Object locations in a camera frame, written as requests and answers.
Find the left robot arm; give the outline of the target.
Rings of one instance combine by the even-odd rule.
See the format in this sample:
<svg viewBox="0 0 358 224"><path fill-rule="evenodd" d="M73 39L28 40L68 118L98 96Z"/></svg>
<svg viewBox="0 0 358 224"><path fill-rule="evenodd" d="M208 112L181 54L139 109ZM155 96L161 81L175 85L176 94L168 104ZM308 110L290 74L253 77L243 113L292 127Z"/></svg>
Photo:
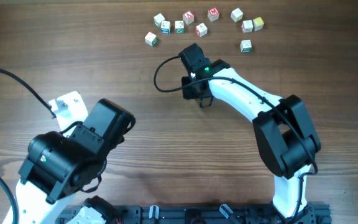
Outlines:
<svg viewBox="0 0 358 224"><path fill-rule="evenodd" d="M108 154L134 125L132 113L103 98L83 121L33 138L4 222L54 223L77 192L101 178Z"/></svg>

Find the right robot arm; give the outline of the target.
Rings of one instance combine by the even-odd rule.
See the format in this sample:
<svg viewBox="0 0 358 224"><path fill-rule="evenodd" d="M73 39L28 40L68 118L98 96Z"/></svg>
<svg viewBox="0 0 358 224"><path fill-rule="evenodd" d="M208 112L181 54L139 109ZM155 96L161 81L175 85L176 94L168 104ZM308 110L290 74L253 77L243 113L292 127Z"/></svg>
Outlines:
<svg viewBox="0 0 358 224"><path fill-rule="evenodd" d="M225 61L211 62L198 44L178 57L188 73L181 80L185 99L224 101L252 123L260 158L275 177L273 206L283 218L297 221L306 207L306 177L318 173L315 155L321 150L303 101L261 90Z"/></svg>

